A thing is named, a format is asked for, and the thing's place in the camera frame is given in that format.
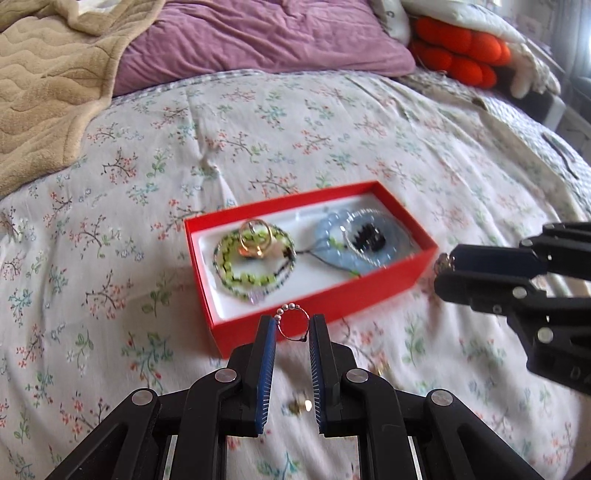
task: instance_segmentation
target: purple pillow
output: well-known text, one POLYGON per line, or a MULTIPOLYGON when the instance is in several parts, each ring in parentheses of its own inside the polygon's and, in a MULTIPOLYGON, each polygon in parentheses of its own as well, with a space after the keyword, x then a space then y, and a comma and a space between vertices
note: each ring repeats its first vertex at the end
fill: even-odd
POLYGON ((176 0, 125 50, 114 95, 226 70, 414 68, 366 0, 176 0))

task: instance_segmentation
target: silver ring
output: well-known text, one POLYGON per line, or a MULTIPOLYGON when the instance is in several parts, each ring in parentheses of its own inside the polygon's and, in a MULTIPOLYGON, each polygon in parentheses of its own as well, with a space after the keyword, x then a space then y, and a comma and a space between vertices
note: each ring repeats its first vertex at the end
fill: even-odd
POLYGON ((281 308, 277 309, 277 314, 274 316, 274 319, 277 321, 277 330, 279 330, 279 333, 283 335, 283 338, 286 338, 287 340, 290 340, 292 342, 305 342, 308 339, 308 331, 310 330, 310 316, 299 305, 296 305, 295 303, 286 303, 286 304, 282 305, 281 308), (301 336, 300 338, 288 337, 281 330, 281 319, 282 319, 283 314, 285 312, 287 312, 287 310, 299 310, 300 312, 302 312, 306 316, 306 320, 308 320, 308 328, 306 329, 306 332, 304 333, 304 335, 301 336))

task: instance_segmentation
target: green beaded bracelet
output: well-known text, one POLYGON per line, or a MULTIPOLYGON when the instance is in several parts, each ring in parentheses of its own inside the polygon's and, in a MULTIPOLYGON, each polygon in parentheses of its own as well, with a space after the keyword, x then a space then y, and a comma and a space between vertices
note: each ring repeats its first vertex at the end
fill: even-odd
MULTIPOLYGON (((286 256, 286 262, 275 273, 255 275, 248 272, 236 274, 232 271, 231 258, 233 254, 237 253, 237 247, 240 245, 238 230, 233 230, 225 235, 213 250, 213 267, 222 285, 235 297, 250 301, 252 304, 257 304, 269 293, 280 288, 296 265, 296 248, 291 237, 275 225, 270 225, 270 228, 275 241, 284 245, 284 252, 290 251, 286 256)), ((256 233, 256 235, 265 238, 266 232, 256 233)), ((245 233, 243 237, 246 239, 253 238, 251 233, 245 233)))

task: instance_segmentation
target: quilt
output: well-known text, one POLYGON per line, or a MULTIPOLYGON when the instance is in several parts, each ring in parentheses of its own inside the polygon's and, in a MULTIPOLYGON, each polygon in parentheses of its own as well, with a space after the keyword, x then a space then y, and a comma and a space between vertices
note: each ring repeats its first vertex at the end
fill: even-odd
MULTIPOLYGON (((351 72, 214 74, 115 99, 72 166, 0 200, 4 478, 45 478, 132 390, 188 388, 225 364, 185 218, 379 180, 442 251, 588 221, 560 172, 485 115, 351 72)), ((581 282, 537 282, 589 295, 581 282)), ((589 400, 527 372, 503 317, 439 301, 430 271, 330 335, 396 388, 454 392, 547 480, 591 459, 589 400)), ((319 437, 306 411, 308 355, 278 345, 268 423, 228 440, 229 479, 359 480, 354 439, 319 437)))

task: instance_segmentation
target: jewelry box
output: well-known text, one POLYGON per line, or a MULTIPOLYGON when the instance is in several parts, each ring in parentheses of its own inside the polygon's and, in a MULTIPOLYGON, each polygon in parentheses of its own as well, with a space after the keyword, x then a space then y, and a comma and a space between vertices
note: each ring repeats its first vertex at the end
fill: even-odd
MULTIPOLYGON (((205 318, 224 358, 253 341, 263 314, 295 303, 339 320, 412 287, 437 252, 377 181, 208 213, 186 219, 185 231, 205 318), (279 256, 243 258, 263 257, 259 247, 255 255, 245 247, 259 237, 264 247, 277 243, 273 232, 281 233, 279 256)), ((299 336, 307 325, 302 316, 282 328, 299 336)))

